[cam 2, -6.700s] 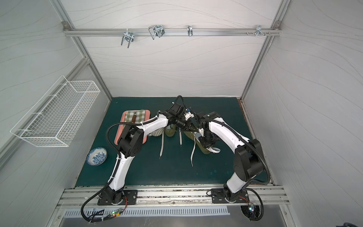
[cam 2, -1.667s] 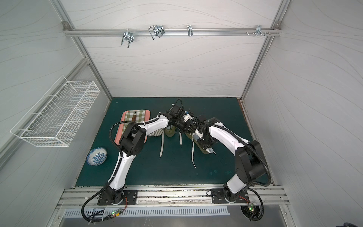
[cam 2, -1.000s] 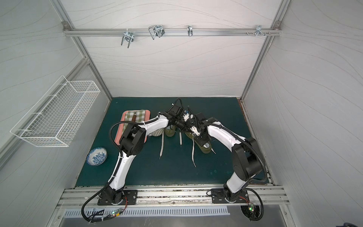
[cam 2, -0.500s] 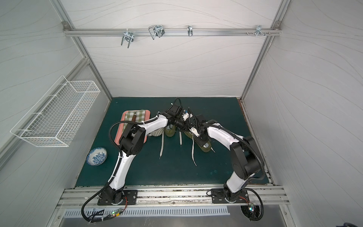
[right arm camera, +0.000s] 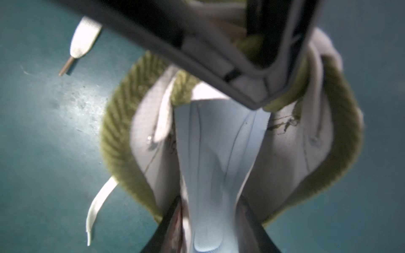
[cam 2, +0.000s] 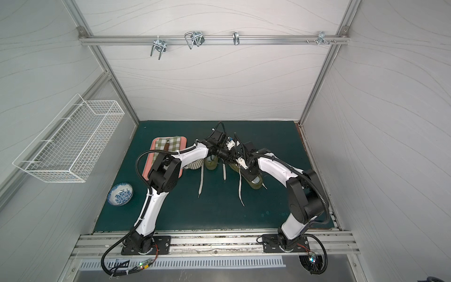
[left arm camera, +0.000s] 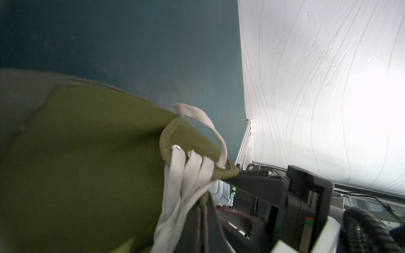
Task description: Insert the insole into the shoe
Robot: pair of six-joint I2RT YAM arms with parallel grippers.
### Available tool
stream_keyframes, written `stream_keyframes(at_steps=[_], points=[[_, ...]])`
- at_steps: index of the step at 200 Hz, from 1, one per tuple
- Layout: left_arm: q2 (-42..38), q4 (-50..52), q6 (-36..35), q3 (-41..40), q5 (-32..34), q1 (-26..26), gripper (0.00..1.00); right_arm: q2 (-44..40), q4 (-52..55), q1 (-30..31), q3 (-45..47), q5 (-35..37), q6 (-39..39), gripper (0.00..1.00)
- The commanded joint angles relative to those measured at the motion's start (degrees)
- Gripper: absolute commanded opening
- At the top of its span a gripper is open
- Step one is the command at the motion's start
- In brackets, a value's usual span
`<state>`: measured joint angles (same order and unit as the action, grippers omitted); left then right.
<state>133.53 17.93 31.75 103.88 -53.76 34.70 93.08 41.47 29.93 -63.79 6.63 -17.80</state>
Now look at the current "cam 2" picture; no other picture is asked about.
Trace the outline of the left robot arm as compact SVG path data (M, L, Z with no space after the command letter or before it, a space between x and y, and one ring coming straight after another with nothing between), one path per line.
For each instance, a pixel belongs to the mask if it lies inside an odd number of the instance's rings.
M136 240L149 241L156 228L156 221L166 196L176 187L180 171L193 162L209 156L217 156L224 163L239 163L245 159L244 150L240 150L241 142L230 144L232 138L220 130L213 131L208 137L197 140L192 146L183 150L168 152L151 149L142 153L135 162L138 177L148 188L140 215L131 230ZM150 170L145 174L139 171L141 158L156 154Z

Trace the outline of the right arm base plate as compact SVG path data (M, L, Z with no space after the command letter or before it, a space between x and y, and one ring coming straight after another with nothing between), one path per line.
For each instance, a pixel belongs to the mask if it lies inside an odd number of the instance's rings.
M307 253L310 245L306 236L287 239L282 233L264 234L256 239L263 246L264 253Z

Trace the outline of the olive shoe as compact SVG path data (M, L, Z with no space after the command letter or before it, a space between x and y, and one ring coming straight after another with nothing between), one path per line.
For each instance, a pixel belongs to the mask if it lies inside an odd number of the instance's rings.
M202 191L203 191L203 184L204 184L204 171L205 169L208 170L215 170L219 162L219 158L217 156L209 156L203 160L197 161L199 164L199 168L201 170L200 173L200 185L198 188L198 197L200 197Z
M229 167L230 167L233 171L237 172L238 175L239 175L239 181L238 181L238 198L239 198L239 200L240 200L240 202L241 202L241 204L242 204L243 206L244 206L244 202L243 202L243 199L242 199L242 188L243 188L243 183L244 183L244 182L247 182L248 185L249 185L252 189L254 189L254 190L258 190L258 189L260 189L261 187L264 187L265 189L267 189L266 186L265 186L265 184L264 184L264 182L263 182L263 177L262 177L261 174L259 174L258 176L256 176L253 180L247 180L247 179L243 176L241 169L240 169L236 164L229 164Z

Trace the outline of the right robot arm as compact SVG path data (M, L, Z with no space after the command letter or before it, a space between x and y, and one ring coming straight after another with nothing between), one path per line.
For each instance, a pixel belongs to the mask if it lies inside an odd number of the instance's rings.
M264 186L261 174L265 172L287 190L290 214L278 229L277 240L281 248L285 250L291 248L312 224L317 223L319 216L325 215L322 224L329 222L329 203L313 170L296 169L269 150L256 150L251 142L238 143L234 150L235 156L231 167L253 189Z

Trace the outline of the light blue insole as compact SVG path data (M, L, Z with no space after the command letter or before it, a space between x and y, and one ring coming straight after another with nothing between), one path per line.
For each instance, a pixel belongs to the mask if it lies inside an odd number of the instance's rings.
M255 186L261 186L263 184L263 180L260 176L257 176L255 179L251 181L251 183Z

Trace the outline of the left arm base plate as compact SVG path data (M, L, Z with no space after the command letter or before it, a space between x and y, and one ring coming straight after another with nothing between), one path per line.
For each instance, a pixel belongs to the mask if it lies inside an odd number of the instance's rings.
M167 255L170 251L171 236L154 236L152 238L152 243L150 249L147 252L139 251L137 247L132 246L129 240L126 239L125 245L122 247L122 256L137 256L137 255L155 255L156 253L160 255Z

